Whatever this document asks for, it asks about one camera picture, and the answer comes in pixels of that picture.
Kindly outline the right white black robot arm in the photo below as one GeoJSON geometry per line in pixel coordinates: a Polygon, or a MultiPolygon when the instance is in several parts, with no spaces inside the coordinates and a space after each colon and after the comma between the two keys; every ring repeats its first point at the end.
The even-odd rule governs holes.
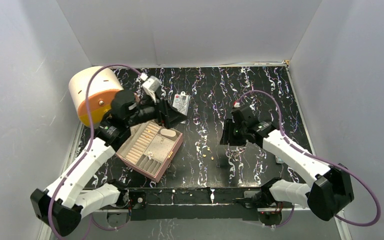
{"type": "Polygon", "coordinates": [[[333,166],[311,158],[271,122],[260,121],[248,105],[234,106],[231,114],[232,118],[224,121],[221,145],[255,144],[283,160],[304,180],[296,183],[275,177],[239,203],[260,208],[289,202],[309,208],[319,219],[328,221],[355,199],[351,177],[343,165],[333,166]]]}

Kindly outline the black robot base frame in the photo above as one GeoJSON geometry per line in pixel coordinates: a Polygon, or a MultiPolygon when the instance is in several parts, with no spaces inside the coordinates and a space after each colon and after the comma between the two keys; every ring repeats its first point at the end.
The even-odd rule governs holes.
{"type": "Polygon", "coordinates": [[[132,221],[162,219],[241,219],[279,224],[289,202],[268,203],[260,187],[129,188],[130,205],[101,212],[127,213],[132,221]]]}

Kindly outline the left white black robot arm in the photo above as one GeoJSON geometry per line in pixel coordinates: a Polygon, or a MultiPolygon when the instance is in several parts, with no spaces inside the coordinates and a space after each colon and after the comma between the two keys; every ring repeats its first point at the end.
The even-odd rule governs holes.
{"type": "Polygon", "coordinates": [[[136,101],[130,90],[120,90],[110,103],[97,128],[91,128],[90,140],[68,169],[46,189],[35,189],[30,201],[36,217],[48,225],[60,240],[71,234],[82,218],[108,205],[124,208],[129,203],[127,188],[110,180],[99,188],[81,194],[96,171],[131,136],[131,127],[155,121],[173,128],[187,116],[166,99],[146,96],[136,101]]]}

